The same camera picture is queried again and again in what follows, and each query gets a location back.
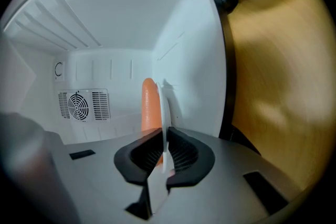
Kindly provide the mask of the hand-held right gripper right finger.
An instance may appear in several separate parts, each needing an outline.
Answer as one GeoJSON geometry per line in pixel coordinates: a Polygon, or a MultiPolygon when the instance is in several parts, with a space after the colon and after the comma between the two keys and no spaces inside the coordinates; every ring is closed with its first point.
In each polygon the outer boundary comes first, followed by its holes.
{"type": "Polygon", "coordinates": [[[178,127],[170,127],[167,133],[174,174],[166,180],[170,196],[196,188],[210,174],[215,165],[213,150],[215,137],[178,127]]]}

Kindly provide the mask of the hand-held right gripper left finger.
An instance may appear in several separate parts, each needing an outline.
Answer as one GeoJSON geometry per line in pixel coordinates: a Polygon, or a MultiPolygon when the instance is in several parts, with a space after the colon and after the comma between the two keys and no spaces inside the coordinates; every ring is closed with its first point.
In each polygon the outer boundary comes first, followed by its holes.
{"type": "Polygon", "coordinates": [[[141,219],[152,216],[148,177],[163,154],[163,132],[161,128],[142,132],[134,142],[121,147],[114,155],[114,164],[126,182],[142,187],[137,202],[125,210],[141,219]]]}

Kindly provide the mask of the orange carrot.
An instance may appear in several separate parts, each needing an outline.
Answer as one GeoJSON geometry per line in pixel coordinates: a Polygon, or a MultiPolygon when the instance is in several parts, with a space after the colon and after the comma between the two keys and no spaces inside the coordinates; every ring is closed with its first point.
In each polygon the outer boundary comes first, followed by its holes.
{"type": "Polygon", "coordinates": [[[141,131],[161,128],[160,96],[158,87],[151,78],[143,81],[141,104],[141,131]]]}

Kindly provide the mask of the black mini fridge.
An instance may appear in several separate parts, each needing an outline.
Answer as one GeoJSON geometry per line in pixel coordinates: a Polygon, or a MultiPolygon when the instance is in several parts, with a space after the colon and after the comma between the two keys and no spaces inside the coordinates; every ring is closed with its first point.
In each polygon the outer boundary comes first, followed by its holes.
{"type": "Polygon", "coordinates": [[[12,0],[0,18],[0,115],[66,144],[141,131],[142,85],[172,125],[230,139],[238,0],[12,0]]]}

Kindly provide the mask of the round wooden table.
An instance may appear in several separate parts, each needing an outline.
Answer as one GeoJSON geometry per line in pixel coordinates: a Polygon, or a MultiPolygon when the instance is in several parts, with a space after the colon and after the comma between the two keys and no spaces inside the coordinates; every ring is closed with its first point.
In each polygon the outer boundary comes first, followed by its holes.
{"type": "Polygon", "coordinates": [[[336,28],[323,0],[240,0],[233,125],[300,189],[336,145],[336,28]]]}

